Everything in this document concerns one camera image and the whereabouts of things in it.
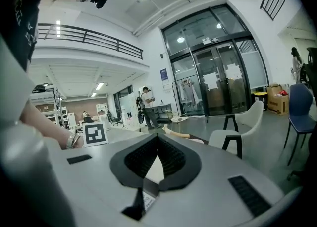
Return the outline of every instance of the white shirt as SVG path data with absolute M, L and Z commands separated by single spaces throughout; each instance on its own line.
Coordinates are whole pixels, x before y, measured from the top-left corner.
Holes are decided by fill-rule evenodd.
M 152 106 L 150 105 L 150 103 L 147 103 L 147 102 L 146 102 L 146 99 L 149 99 L 149 98 L 150 98 L 150 96 L 148 96 L 147 93 L 142 93 L 141 99 L 142 99 L 142 101 L 143 101 L 143 104 L 144 104 L 144 107 L 145 107 L 145 108 L 151 108 L 151 107 L 152 107 Z
M 87 117 L 89 117 L 89 114 L 88 114 L 88 112 L 84 112 L 84 113 L 83 113 L 83 117 L 84 117 L 84 118 L 87 118 Z

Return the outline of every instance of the cardboard box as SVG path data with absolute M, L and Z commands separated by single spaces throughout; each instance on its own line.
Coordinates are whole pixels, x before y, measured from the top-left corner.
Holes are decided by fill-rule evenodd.
M 285 115 L 288 114 L 289 111 L 289 103 L 288 96 L 281 97 L 269 97 L 268 109 L 276 113 L 277 115 Z
M 269 110 L 273 111 L 278 115 L 285 115 L 289 112 L 288 96 L 277 96 L 277 94 L 280 93 L 282 90 L 283 89 L 280 85 L 272 85 L 267 88 L 267 107 Z

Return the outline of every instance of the person's hand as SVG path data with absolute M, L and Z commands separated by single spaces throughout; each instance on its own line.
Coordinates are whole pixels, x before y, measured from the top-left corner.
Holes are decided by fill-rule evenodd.
M 82 148 L 84 146 L 84 139 L 82 136 L 80 136 L 74 145 L 74 148 Z

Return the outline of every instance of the blue chair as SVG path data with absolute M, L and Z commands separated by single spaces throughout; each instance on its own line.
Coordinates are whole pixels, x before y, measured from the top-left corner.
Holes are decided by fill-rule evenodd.
M 295 141 L 292 155 L 287 165 L 289 165 L 292 161 L 292 158 L 296 150 L 299 135 L 304 134 L 304 139 L 301 145 L 301 148 L 302 148 L 306 138 L 306 134 L 312 133 L 316 125 L 316 122 L 308 116 L 308 112 L 312 105 L 312 102 L 313 102 L 313 96 L 304 84 L 291 85 L 290 94 L 289 94 L 289 117 L 288 117 L 289 125 L 288 125 L 288 131 L 287 131 L 284 148 L 287 143 L 291 125 L 295 129 L 297 136 L 296 136 L 296 141 Z

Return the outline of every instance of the glass door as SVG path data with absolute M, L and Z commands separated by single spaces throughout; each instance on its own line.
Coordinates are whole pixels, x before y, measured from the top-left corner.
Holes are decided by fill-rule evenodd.
M 246 111 L 247 83 L 245 74 L 238 58 L 238 52 L 232 42 L 212 47 L 216 56 L 220 57 L 225 72 L 226 82 L 231 101 L 231 113 Z
M 197 59 L 196 66 L 204 89 L 209 115 L 229 113 L 228 86 L 220 58 L 214 55 L 211 48 L 194 53 L 194 56 Z
M 187 116 L 204 115 L 203 99 L 198 75 L 191 56 L 172 63 L 175 85 L 178 93 L 181 112 Z
M 209 115 L 247 110 L 246 80 L 232 42 L 193 54 Z

